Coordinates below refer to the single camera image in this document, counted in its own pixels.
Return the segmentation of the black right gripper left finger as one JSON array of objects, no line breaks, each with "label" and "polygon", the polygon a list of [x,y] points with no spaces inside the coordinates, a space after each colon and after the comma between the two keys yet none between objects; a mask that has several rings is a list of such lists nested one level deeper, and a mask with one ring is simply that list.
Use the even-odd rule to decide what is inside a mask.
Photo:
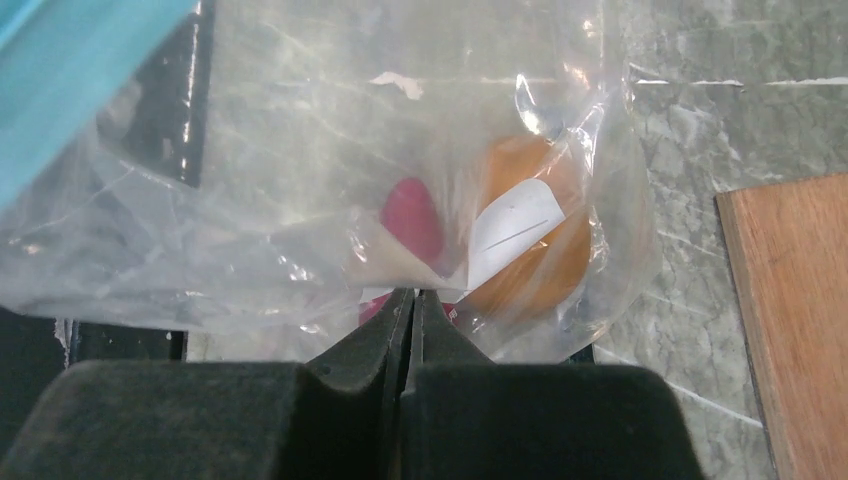
[{"label": "black right gripper left finger", "polygon": [[297,362],[97,360],[44,391],[5,479],[388,479],[414,293]]}]

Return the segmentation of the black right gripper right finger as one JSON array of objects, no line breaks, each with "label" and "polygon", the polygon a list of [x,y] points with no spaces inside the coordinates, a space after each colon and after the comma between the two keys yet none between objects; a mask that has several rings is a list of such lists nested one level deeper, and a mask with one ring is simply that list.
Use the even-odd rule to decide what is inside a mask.
[{"label": "black right gripper right finger", "polygon": [[679,404],[656,373],[498,364],[432,291],[411,320],[400,398],[402,479],[699,479]]}]

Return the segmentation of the clear zip top bag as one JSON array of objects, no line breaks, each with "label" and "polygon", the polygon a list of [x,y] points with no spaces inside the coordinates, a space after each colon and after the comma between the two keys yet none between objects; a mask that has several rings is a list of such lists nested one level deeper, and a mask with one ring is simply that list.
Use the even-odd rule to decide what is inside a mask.
[{"label": "clear zip top bag", "polygon": [[[197,1],[1,5],[1,210],[108,104]],[[358,326],[348,255],[418,178],[453,288],[434,292],[490,357],[563,358],[659,269],[618,1],[212,1],[203,168],[164,231],[185,330],[308,358]],[[577,288],[533,317],[466,303],[490,147],[538,135],[582,168],[591,243]]]}]

